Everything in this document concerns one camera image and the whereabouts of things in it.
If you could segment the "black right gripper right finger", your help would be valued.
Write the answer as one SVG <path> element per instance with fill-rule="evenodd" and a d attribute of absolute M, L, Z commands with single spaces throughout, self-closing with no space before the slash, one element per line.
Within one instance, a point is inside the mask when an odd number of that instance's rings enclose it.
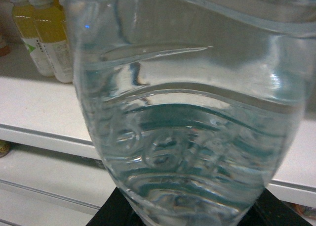
<path fill-rule="evenodd" d="M 243 217 L 244 226 L 311 226 L 292 209 L 264 190 Z"/>

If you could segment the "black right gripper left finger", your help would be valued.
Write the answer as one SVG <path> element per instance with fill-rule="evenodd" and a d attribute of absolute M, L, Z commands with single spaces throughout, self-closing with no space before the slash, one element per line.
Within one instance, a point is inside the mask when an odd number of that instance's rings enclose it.
<path fill-rule="evenodd" d="M 116 187 L 92 217 L 93 226 L 142 226 L 143 222 Z"/>

